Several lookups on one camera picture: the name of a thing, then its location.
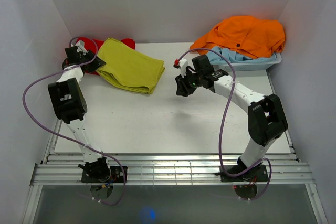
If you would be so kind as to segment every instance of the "orange shirt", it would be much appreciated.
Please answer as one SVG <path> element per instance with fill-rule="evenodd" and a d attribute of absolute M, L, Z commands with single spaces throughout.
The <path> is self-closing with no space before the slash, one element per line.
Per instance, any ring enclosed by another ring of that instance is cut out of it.
<path fill-rule="evenodd" d="M 269 58 L 274 52 L 282 52 L 285 32 L 277 20 L 259 20 L 251 16 L 225 19 L 190 46 L 213 48 L 227 47 L 252 59 Z"/>

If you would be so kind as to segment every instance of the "cable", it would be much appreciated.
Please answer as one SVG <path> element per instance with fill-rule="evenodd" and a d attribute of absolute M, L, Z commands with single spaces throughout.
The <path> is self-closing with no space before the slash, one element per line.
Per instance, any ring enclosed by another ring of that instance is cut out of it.
<path fill-rule="evenodd" d="M 195 69 L 193 69 L 193 68 L 192 68 L 192 67 L 190 67 L 190 66 L 187 66 L 185 69 L 189 69 L 189 70 L 193 71 L 194 73 L 196 73 L 196 70 L 195 70 Z"/>
<path fill-rule="evenodd" d="M 257 176 L 254 176 L 248 185 L 244 185 L 244 187 L 254 186 L 255 182 L 257 181 Z"/>
<path fill-rule="evenodd" d="M 38 83 L 38 82 L 40 82 L 40 81 L 42 81 L 42 80 L 45 80 L 45 79 L 47 79 L 47 78 L 50 78 L 50 77 L 52 77 L 52 76 L 55 76 L 55 75 L 64 73 L 64 72 L 66 72 L 66 71 L 69 71 L 70 69 L 73 69 L 73 68 L 77 68 L 77 67 L 81 67 L 81 66 L 90 64 L 91 62 L 93 62 L 93 61 L 95 60 L 95 58 L 97 57 L 97 53 L 98 53 L 98 46 L 97 46 L 97 43 L 96 43 L 93 39 L 90 39 L 90 38 L 88 38 L 88 37 L 75 37 L 75 38 L 72 38 L 72 39 L 71 39 L 71 41 L 69 42 L 69 45 L 71 46 L 71 42 L 72 42 L 74 39 L 78 39 L 78 38 L 89 39 L 89 40 L 91 40 L 91 41 L 95 44 L 95 47 L 96 47 L 96 53 L 95 53 L 94 57 L 93 57 L 90 61 L 88 61 L 88 62 L 84 62 L 84 63 L 78 64 L 78 65 L 75 65 L 75 66 L 71 66 L 71 67 L 68 68 L 68 69 L 64 69 L 64 70 L 62 70 L 62 71 L 59 71 L 59 72 L 56 72 L 56 73 L 49 74 L 49 75 L 47 75 L 47 76 L 44 76 L 44 77 L 42 77 L 42 78 L 40 78 L 40 79 L 38 79 L 38 80 L 32 82 L 31 84 L 29 84 L 28 87 L 26 87 L 26 89 L 25 89 L 25 91 L 23 92 L 23 95 L 22 95 L 22 103 L 23 103 L 23 107 L 25 108 L 25 110 L 26 110 L 27 114 L 29 115 L 29 117 L 30 117 L 30 118 L 31 118 L 31 119 L 32 119 L 32 120 L 33 120 L 39 127 L 41 127 L 43 130 L 45 130 L 45 131 L 47 131 L 47 132 L 49 132 L 49 133 L 51 133 L 51 134 L 54 134 L 54 135 L 56 135 L 56 136 L 65 138 L 65 139 L 67 139 L 67 140 L 69 140 L 69 141 L 75 142 L 75 143 L 77 143 L 77 144 L 79 144 L 79 145 L 81 145 L 81 146 L 84 146 L 85 148 L 87 148 L 87 149 L 89 149 L 89 150 L 91 150 L 91 151 L 93 151 L 93 152 L 96 152 L 96 153 L 98 153 L 98 154 L 100 154 L 100 155 L 103 155 L 103 156 L 106 156 L 106 157 L 111 158 L 112 160 L 114 160 L 114 161 L 120 166 L 121 171 L 125 174 L 124 168 L 122 167 L 121 163 L 120 163 L 115 157 L 112 157 L 111 155 L 108 155 L 108 154 L 106 154 L 106 153 L 103 153 L 103 152 L 101 152 L 101 151 L 98 151 L 98 150 L 96 150 L 96 149 L 94 149 L 94 148 L 92 148 L 92 147 L 90 147 L 90 146 L 88 146 L 88 145 L 84 145 L 84 143 L 82 143 L 82 142 L 80 142 L 80 141 L 78 141 L 78 140 L 76 140 L 76 139 L 73 139 L 73 138 L 64 136 L 64 135 L 62 135 L 62 134 L 59 134 L 59 133 L 57 133 L 57 132 L 55 132 L 55 131 L 52 131 L 52 130 L 48 129 L 47 127 L 45 127 L 44 125 L 42 125 L 42 124 L 41 124 L 41 123 L 40 123 L 40 122 L 39 122 L 39 121 L 32 115 L 32 113 L 30 112 L 30 110 L 29 110 L 29 108 L 28 108 L 28 106 L 27 106 L 27 103 L 26 103 L 26 95 L 27 95 L 27 92 L 28 92 L 28 90 L 29 90 L 32 86 L 34 86 L 36 83 Z M 114 203 L 109 203 L 109 202 L 107 202 L 107 201 L 103 201 L 103 200 L 100 201 L 100 202 L 102 202 L 102 203 L 105 204 L 105 205 L 109 205 L 109 206 L 115 206 L 115 205 L 117 205 L 117 204 L 121 201 L 122 197 L 124 196 L 124 193 L 125 193 L 125 186 L 126 186 L 126 177 L 123 176 L 123 188 L 122 188 L 122 193 L 121 193 L 120 198 L 119 198 L 116 202 L 114 202 Z"/>
<path fill-rule="evenodd" d="M 106 183 L 106 184 L 100 186 L 100 188 L 96 189 L 96 191 L 99 191 L 99 190 L 101 190 L 101 189 L 107 187 L 108 185 L 112 184 L 113 182 L 114 182 L 114 179 L 112 179 L 110 182 L 108 182 L 108 183 Z"/>
<path fill-rule="evenodd" d="M 232 74 L 233 74 L 233 83 L 232 83 L 232 88 L 231 88 L 231 91 L 230 91 L 230 95 L 228 97 L 228 100 L 227 100 L 227 103 L 225 105 L 225 110 L 224 110 L 224 113 L 223 113 L 223 117 L 222 117 L 222 122 L 221 122 L 221 127 L 220 127 L 220 131 L 219 131 L 219 140 L 218 140 L 218 154 L 219 154 L 219 162 L 220 162 L 220 166 L 223 170 L 223 173 L 228 176 L 228 177 L 239 177 L 245 173 L 247 173 L 249 170 L 251 170 L 252 168 L 254 168 L 255 166 L 259 165 L 260 163 L 263 162 L 263 160 L 266 160 L 269 164 L 269 178 L 268 178 L 268 181 L 267 181 L 267 184 L 264 188 L 264 190 L 256 197 L 254 197 L 253 199 L 257 199 L 259 198 L 261 195 L 264 194 L 264 192 L 266 191 L 268 185 L 269 185 L 269 182 L 270 182 L 270 179 L 271 179 L 271 173 L 272 173 L 272 169 L 271 169 L 271 163 L 269 161 L 269 159 L 267 158 L 261 158 L 259 160 L 257 160 L 256 162 L 254 162 L 250 167 L 248 167 L 247 169 L 243 170 L 242 172 L 240 173 L 237 173 L 237 174 L 230 174 L 228 173 L 225 168 L 224 168 L 224 164 L 223 164 L 223 157 L 222 157 L 222 138 L 223 138 L 223 130 L 224 130 L 224 123 L 225 123 L 225 118 L 226 118 L 226 114 L 227 114 L 227 111 L 228 111 L 228 108 L 229 108 L 229 105 L 231 103 L 231 100 L 232 100 L 232 96 L 233 96 L 233 92 L 234 92 L 234 89 L 235 89 L 235 85 L 236 85 L 236 71 L 234 69 L 234 67 L 231 65 L 231 63 L 225 59 L 219 52 L 216 52 L 212 49 L 209 49 L 209 48 L 193 48 L 193 49 L 190 49 L 188 50 L 187 52 L 185 52 L 184 54 L 181 55 L 181 57 L 179 57 L 178 60 L 181 60 L 184 56 L 186 56 L 188 53 L 190 52 L 193 52 L 193 51 L 197 51 L 197 50 L 207 50 L 207 51 L 210 51 L 210 52 L 213 52 L 215 54 L 217 54 L 218 56 L 220 56 L 223 60 L 225 60 L 225 62 L 229 65 L 229 67 L 231 68 L 232 70 Z"/>

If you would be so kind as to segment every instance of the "plastic bin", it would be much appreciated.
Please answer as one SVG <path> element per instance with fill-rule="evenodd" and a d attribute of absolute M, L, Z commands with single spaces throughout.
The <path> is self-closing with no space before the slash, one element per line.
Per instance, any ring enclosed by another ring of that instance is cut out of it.
<path fill-rule="evenodd" d="M 256 64 L 248 64 L 248 63 L 233 63 L 232 66 L 235 68 L 236 71 L 253 71 L 253 70 L 266 70 L 270 66 L 274 64 L 279 64 L 282 61 L 281 54 L 276 52 L 277 60 L 272 62 L 265 62 L 265 63 L 256 63 Z M 218 64 L 213 65 L 215 69 L 223 69 L 224 71 L 231 71 L 231 68 L 228 64 Z"/>

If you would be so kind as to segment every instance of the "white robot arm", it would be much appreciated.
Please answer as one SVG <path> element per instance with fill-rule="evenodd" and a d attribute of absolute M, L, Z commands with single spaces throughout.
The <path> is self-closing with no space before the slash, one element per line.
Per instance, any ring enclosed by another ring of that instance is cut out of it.
<path fill-rule="evenodd" d="M 110 167 L 105 157 L 86 148 L 86 146 L 90 146 L 102 152 L 102 149 L 93 141 L 86 128 L 85 113 L 87 112 L 87 106 L 78 83 L 86 70 L 93 72 L 98 67 L 103 66 L 105 62 L 96 57 L 92 63 L 76 67 L 78 64 L 90 61 L 95 56 L 92 51 L 86 51 L 82 41 L 66 48 L 65 51 L 68 58 L 65 61 L 64 68 L 69 70 L 65 71 L 57 82 L 48 85 L 51 102 L 56 117 L 66 123 L 77 141 L 84 144 L 84 146 L 79 145 L 79 147 L 83 153 L 85 166 L 79 165 L 79 167 L 90 178 L 103 182 L 111 175 Z"/>
<path fill-rule="evenodd" d="M 192 59 L 195 69 L 187 60 L 176 61 L 174 67 L 181 74 L 175 78 L 177 95 L 187 97 L 196 88 L 204 87 L 229 98 L 232 77 L 224 70 L 215 71 L 206 55 Z M 287 130 L 288 124 L 279 97 L 275 94 L 257 93 L 241 83 L 236 83 L 232 101 L 248 114 L 250 141 L 238 160 L 235 173 L 239 173 L 263 158 L 269 147 Z"/>

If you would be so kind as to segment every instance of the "folded yellow towel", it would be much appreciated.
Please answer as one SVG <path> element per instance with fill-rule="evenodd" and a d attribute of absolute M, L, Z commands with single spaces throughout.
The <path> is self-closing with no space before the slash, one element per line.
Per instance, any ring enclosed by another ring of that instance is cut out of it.
<path fill-rule="evenodd" d="M 100 47 L 98 57 L 106 62 L 97 73 L 120 89 L 152 94 L 164 71 L 163 61 L 150 58 L 109 38 Z"/>

